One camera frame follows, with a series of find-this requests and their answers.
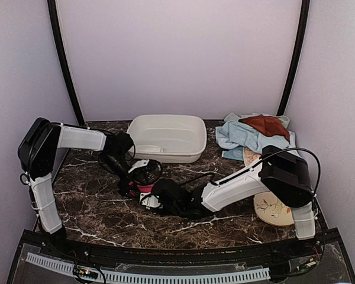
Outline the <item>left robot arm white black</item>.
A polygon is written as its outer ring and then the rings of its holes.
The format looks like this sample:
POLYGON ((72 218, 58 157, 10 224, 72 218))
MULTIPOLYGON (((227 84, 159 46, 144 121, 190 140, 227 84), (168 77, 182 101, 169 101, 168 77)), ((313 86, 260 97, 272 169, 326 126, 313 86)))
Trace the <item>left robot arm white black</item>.
POLYGON ((91 150, 121 180, 129 182, 130 166, 125 155, 134 142, 125 132, 111 133, 88 127, 51 122, 38 117, 18 148, 18 158, 28 178, 34 210, 42 228, 55 234, 63 228, 53 191, 52 174, 60 149, 91 150))

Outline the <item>white embroidered towel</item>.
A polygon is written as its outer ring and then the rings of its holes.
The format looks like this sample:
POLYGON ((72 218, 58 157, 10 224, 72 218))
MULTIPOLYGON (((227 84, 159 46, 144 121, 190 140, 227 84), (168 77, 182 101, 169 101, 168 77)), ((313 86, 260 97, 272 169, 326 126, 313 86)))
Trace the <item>white embroidered towel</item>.
POLYGON ((141 154, 152 154, 152 153, 163 152, 163 147, 156 146, 156 145, 148 145, 148 144, 137 145, 135 149, 137 153, 141 153, 141 154))

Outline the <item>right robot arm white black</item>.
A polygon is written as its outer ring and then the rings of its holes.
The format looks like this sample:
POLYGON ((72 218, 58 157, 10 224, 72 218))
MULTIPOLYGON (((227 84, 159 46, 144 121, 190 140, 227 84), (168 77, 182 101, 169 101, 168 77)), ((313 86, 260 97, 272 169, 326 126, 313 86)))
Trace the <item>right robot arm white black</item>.
POLYGON ((301 148, 266 146, 250 166, 218 181, 210 181, 192 192, 171 179, 160 179, 151 194, 172 215, 199 220, 251 196, 272 192, 292 212, 296 239, 290 251, 302 257, 312 249, 316 235, 314 199, 308 163, 295 155, 301 148))

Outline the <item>pink towel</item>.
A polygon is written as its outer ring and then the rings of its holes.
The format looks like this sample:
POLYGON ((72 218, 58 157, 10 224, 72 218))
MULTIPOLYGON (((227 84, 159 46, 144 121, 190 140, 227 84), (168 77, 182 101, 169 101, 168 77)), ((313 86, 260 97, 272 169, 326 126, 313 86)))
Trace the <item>pink towel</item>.
POLYGON ((139 196, 141 193, 150 193, 154 185, 139 185, 138 183, 129 183, 130 196, 139 196))

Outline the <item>white plastic basin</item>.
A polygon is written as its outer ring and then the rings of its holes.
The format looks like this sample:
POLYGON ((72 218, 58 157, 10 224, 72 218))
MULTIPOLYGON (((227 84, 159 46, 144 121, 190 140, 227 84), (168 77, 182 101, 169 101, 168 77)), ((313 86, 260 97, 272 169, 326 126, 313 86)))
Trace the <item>white plastic basin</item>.
POLYGON ((204 121, 191 115, 141 115, 133 119, 127 133, 137 145, 163 147, 162 153, 141 154, 137 159, 153 159, 161 163, 193 163, 206 148, 204 121))

